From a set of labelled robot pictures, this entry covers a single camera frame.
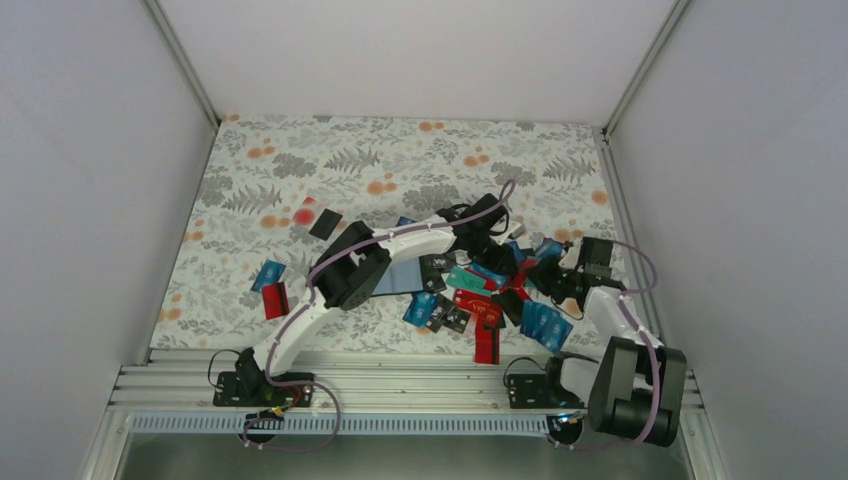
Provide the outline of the black card holder wallet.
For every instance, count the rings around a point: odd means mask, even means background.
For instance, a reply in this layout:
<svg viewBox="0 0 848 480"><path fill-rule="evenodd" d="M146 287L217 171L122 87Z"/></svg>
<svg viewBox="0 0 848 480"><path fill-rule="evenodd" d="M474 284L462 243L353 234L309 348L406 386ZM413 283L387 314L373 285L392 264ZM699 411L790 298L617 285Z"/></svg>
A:
<svg viewBox="0 0 848 480"><path fill-rule="evenodd" d="M443 275L455 265L444 255L425 255L417 259L393 264L378 282L372 297L437 293L446 288Z"/></svg>

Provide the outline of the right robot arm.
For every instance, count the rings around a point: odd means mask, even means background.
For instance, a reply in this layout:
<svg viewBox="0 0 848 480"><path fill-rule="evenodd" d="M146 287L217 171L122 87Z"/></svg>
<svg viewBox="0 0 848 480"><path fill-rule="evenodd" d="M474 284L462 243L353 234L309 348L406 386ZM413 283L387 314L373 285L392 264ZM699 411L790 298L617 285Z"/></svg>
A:
<svg viewBox="0 0 848 480"><path fill-rule="evenodd" d="M668 348L634 313L629 289L614 278L610 262L616 240L586 237L565 254L545 256L527 276L551 306L526 302L521 328L553 351L541 391L555 407L584 407L591 428L633 443L670 446L677 437L687 359ZM600 358L567 353L573 325L557 306L576 302L605 347Z"/></svg>

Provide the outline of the blue card fan right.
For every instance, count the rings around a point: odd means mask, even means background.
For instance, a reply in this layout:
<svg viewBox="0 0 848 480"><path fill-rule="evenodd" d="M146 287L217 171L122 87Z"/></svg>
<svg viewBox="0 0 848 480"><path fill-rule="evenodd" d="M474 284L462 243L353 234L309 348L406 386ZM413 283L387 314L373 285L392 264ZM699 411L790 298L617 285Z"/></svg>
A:
<svg viewBox="0 0 848 480"><path fill-rule="evenodd" d="M523 303L519 331L551 352L559 352L573 331L573 324L558 309L527 300Z"/></svg>

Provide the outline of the blue card near centre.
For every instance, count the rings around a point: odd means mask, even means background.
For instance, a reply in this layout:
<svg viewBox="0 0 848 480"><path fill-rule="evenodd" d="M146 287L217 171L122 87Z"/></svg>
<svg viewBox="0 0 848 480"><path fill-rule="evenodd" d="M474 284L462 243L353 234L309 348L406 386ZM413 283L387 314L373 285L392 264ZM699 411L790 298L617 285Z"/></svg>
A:
<svg viewBox="0 0 848 480"><path fill-rule="evenodd" d="M416 223L416 220L401 216L396 223L396 227L402 227L413 223Z"/></svg>

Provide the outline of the blue card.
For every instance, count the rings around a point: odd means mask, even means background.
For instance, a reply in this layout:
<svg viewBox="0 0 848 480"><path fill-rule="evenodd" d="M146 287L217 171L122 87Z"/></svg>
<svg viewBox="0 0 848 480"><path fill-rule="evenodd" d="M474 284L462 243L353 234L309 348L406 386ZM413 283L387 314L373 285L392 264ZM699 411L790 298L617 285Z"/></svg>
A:
<svg viewBox="0 0 848 480"><path fill-rule="evenodd" d="M413 223L416 223L416 220L401 216L396 223L396 227L402 227Z"/></svg>
<svg viewBox="0 0 848 480"><path fill-rule="evenodd" d="M284 264L267 259L256 274L250 290L260 293L264 287L278 283L285 270Z"/></svg>
<svg viewBox="0 0 848 480"><path fill-rule="evenodd" d="M438 304L436 294L421 291L412 296L412 301L403 315L403 320L417 328L427 325L433 310Z"/></svg>

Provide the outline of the red VIP card centre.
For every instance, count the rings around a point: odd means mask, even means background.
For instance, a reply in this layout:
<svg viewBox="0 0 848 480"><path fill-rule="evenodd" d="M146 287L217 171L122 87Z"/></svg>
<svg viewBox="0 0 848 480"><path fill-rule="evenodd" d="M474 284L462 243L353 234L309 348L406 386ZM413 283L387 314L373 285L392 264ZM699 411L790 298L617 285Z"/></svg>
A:
<svg viewBox="0 0 848 480"><path fill-rule="evenodd" d="M469 290L456 289L453 302L462 310L468 311L475 320L483 323L496 323L501 315L499 307L489 296Z"/></svg>

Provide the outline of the blue card lower centre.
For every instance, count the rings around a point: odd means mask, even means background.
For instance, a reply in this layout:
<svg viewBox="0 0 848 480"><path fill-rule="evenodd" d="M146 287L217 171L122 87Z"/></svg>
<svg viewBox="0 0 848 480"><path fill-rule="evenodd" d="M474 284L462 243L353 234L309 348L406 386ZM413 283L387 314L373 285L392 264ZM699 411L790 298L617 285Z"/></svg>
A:
<svg viewBox="0 0 848 480"><path fill-rule="evenodd" d="M403 320L417 328L427 325L433 310L438 304L436 294L421 291L412 296L412 301L403 315Z"/></svg>

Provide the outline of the red card at front edge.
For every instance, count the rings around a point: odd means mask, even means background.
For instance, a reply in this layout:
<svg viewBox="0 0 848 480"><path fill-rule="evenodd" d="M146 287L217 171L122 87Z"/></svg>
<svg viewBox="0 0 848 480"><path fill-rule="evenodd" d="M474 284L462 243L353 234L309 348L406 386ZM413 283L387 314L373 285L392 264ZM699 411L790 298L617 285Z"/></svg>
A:
<svg viewBox="0 0 848 480"><path fill-rule="evenodd" d="M500 363L500 330L478 323L475 326L474 362L498 365Z"/></svg>

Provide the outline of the black card upper left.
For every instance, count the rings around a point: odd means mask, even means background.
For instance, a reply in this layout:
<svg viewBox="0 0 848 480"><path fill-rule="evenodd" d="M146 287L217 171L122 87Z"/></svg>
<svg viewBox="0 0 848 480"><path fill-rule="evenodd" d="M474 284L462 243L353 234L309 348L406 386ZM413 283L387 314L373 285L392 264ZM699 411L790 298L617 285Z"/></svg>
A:
<svg viewBox="0 0 848 480"><path fill-rule="evenodd" d="M313 222L309 234L320 240L328 240L342 218L342 214L334 210L324 209Z"/></svg>

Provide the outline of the translucent red dot card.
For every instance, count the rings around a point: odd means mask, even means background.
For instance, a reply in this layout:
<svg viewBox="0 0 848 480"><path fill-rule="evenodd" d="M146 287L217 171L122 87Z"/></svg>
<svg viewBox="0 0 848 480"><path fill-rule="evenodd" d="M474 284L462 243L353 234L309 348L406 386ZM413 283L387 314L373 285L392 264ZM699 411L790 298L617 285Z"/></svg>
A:
<svg viewBox="0 0 848 480"><path fill-rule="evenodd" d="M314 197L305 197L294 210L292 221L295 225L310 229L324 210L324 205Z"/></svg>

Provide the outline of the red card left side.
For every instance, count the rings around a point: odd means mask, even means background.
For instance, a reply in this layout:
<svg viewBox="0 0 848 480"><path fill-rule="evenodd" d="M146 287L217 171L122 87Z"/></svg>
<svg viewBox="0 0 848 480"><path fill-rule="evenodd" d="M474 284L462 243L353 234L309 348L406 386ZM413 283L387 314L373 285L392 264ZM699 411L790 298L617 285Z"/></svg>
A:
<svg viewBox="0 0 848 480"><path fill-rule="evenodd" d="M264 286L261 289L265 316L274 320L289 314L290 306L284 283L278 282Z"/></svg>

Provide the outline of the floral patterned table mat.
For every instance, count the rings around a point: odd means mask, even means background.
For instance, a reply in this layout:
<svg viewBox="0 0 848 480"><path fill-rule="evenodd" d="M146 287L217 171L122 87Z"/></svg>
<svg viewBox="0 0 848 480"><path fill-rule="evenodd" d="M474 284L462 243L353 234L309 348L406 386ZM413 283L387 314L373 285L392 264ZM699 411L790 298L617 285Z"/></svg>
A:
<svg viewBox="0 0 848 480"><path fill-rule="evenodd" d="M592 129L537 124L369 117L233 115L222 123L151 344L240 350L277 326L252 286L267 261L297 304L326 249L303 223L308 198L391 227L497 194L514 181L519 243L614 238L617 226Z"/></svg>

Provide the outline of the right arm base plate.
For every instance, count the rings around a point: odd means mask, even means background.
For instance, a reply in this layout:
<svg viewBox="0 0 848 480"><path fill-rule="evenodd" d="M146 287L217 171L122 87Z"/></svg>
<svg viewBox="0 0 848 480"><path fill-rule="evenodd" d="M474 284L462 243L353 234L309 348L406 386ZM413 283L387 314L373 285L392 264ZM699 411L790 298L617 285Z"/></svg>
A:
<svg viewBox="0 0 848 480"><path fill-rule="evenodd" d="M511 409L581 409L583 402L543 374L510 374L506 389Z"/></svg>

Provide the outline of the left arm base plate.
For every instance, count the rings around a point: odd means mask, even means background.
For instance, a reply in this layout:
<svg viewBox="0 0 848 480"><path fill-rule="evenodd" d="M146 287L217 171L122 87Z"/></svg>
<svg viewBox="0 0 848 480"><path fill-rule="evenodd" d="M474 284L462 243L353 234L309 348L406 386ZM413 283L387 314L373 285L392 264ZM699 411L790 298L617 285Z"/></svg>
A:
<svg viewBox="0 0 848 480"><path fill-rule="evenodd" d="M306 385L289 387L274 386L262 379L258 389L249 393L236 372L221 372L218 375L212 403L216 407L299 407L311 406L313 388Z"/></svg>

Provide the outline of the aluminium rail frame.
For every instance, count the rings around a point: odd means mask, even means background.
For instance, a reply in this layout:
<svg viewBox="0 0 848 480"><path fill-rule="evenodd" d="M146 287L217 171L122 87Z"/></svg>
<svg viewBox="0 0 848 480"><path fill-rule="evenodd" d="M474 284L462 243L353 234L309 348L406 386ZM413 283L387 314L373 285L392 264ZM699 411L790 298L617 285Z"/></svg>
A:
<svg viewBox="0 0 848 480"><path fill-rule="evenodd" d="M547 439L562 408L514 410L504 357L310 352L297 372L308 406L264 423L262 448L239 435L255 406L218 407L213 382L235 355L152 350L120 369L83 475L87 479L723 479L696 380L684 386L670 447L613 443L584 428L571 451Z"/></svg>

